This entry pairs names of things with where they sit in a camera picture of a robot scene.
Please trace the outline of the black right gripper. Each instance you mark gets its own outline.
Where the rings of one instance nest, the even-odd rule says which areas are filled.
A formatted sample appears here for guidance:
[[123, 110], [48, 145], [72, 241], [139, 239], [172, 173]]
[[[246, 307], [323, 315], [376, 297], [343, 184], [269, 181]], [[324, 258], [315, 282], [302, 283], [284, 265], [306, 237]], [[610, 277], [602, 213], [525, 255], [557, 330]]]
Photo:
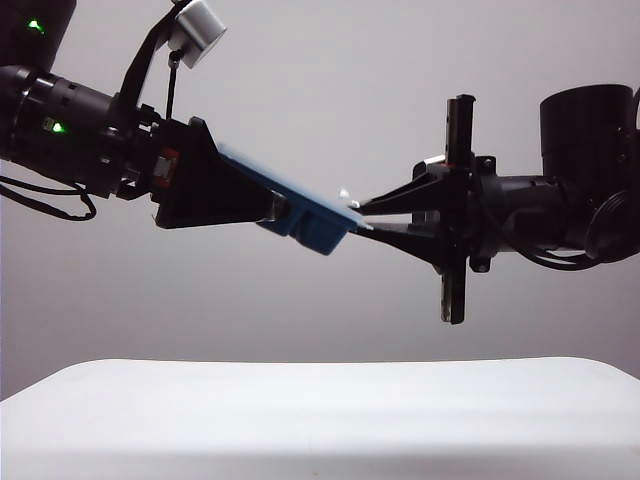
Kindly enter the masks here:
[[441, 276], [441, 318], [450, 325], [465, 320], [467, 259], [473, 250], [472, 196], [478, 171], [472, 150], [475, 97], [461, 94], [447, 101], [444, 153], [415, 164], [412, 180], [366, 200], [360, 214], [412, 214], [414, 224], [371, 223], [356, 234], [416, 257]]

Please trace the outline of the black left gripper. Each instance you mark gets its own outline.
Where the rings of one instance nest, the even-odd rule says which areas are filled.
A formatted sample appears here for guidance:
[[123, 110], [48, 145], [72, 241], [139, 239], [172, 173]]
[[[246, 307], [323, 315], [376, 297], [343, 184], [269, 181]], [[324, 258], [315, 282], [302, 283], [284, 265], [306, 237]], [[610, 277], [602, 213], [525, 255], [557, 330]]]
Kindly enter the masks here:
[[285, 197], [250, 178], [219, 153], [204, 120], [163, 119], [154, 108], [127, 107], [115, 95], [107, 140], [115, 155], [109, 195], [149, 195], [164, 229], [274, 221], [288, 213]]

